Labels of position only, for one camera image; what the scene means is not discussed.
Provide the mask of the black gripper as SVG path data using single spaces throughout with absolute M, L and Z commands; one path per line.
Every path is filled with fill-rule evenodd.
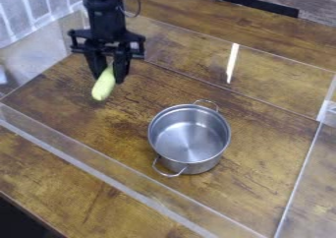
M 84 1 L 90 28 L 70 30 L 71 50 L 83 53 L 95 79 L 108 68 L 107 57 L 115 54 L 116 83 L 128 75 L 131 57 L 144 58 L 146 37 L 127 29 L 127 15 L 122 2 Z

